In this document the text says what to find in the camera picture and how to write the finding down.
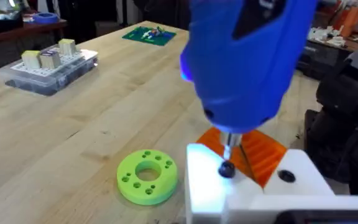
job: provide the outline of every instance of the orange object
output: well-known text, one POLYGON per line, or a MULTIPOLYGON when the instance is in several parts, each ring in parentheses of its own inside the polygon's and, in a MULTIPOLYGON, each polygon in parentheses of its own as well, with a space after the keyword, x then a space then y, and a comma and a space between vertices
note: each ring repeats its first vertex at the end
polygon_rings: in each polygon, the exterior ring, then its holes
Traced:
MULTIPOLYGON (((219 136, 220 131, 211 128, 199 138, 197 143, 204 144, 216 154, 222 156, 224 147, 219 136)), ((287 149, 274 139, 256 130, 242 136, 242 146, 250 164, 248 165, 239 147, 233 149, 230 161, 247 176, 251 175, 252 170, 255 181, 261 187, 264 187, 287 149)))
POLYGON ((343 30, 341 32, 341 36, 349 37, 354 27, 358 24, 358 7, 351 7, 350 9, 346 9, 342 12, 342 14, 338 17, 337 21, 335 22, 334 28, 336 30, 341 29, 342 26, 343 30))

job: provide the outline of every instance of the electronic component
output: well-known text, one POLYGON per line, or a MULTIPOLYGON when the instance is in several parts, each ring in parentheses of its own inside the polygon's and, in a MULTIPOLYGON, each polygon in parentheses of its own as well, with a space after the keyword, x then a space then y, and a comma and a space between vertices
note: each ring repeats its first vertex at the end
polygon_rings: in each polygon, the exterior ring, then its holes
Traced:
POLYGON ((40 51, 39 50, 26 50, 22 54, 22 60, 27 68, 41 68, 40 51))
POLYGON ((71 39, 62 39, 59 41, 60 53, 63 55, 73 55, 77 52, 75 41, 71 39))
POLYGON ((55 69, 61 64, 59 53, 52 50, 42 52, 40 59, 42 63, 42 68, 55 69))

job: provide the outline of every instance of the black machine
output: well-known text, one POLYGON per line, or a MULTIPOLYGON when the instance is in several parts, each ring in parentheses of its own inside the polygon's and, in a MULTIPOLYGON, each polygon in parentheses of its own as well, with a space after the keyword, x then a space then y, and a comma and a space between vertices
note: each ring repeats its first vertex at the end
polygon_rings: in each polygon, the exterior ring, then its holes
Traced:
POLYGON ((319 171, 358 194, 358 51, 321 80, 320 112, 305 114, 305 147, 319 171))
POLYGON ((275 224, 358 224, 358 211, 287 211, 277 217, 275 224))

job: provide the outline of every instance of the black bolt head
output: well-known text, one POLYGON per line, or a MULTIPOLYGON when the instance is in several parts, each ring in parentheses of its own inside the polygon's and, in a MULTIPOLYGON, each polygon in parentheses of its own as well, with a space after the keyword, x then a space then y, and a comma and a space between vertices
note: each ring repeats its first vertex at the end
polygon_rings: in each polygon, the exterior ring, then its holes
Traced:
POLYGON ((234 164, 230 161, 224 161, 218 170, 219 174, 225 178, 233 178, 236 174, 236 168, 234 164))

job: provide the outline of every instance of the workbench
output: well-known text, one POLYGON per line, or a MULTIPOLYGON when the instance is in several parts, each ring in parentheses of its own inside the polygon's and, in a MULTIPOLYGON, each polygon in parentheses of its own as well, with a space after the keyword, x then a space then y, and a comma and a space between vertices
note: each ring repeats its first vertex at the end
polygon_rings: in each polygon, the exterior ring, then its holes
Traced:
MULTIPOLYGON (((180 78, 188 33, 164 47, 122 39, 143 22, 80 44, 99 65, 47 97, 0 80, 0 223, 185 223, 185 152, 211 125, 193 85, 180 78), (178 185, 156 206, 128 202, 116 186, 131 152, 158 149, 178 166, 178 185)), ((297 73, 279 114, 260 130, 286 147, 302 142, 318 82, 297 73)))

